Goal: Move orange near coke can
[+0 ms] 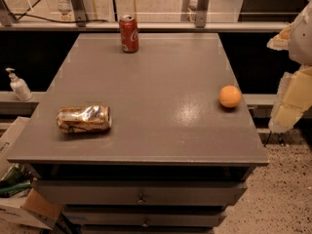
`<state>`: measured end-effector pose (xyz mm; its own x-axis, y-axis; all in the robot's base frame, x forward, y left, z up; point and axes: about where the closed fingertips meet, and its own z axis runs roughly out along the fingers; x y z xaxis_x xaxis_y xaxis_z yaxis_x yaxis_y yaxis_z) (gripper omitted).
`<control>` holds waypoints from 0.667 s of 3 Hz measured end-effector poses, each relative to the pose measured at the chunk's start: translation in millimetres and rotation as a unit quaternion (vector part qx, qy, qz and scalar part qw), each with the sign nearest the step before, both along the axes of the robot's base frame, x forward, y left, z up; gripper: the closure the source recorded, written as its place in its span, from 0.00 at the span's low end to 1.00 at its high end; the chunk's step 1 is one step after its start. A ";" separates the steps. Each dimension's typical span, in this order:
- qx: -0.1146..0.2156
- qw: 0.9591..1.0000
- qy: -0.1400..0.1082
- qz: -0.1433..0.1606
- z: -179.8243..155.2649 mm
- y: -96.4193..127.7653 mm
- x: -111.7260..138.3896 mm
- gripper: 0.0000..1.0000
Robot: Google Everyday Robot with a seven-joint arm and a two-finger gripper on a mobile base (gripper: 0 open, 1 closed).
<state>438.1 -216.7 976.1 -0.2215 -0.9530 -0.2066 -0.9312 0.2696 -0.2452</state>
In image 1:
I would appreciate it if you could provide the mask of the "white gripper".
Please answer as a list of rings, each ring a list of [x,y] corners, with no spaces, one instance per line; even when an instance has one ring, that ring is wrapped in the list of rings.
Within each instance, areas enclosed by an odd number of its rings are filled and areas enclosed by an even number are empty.
[[[272,133],[280,134],[292,129],[312,106],[312,1],[266,47],[289,50],[290,59],[303,64],[294,74],[285,72],[280,80],[268,124]]]

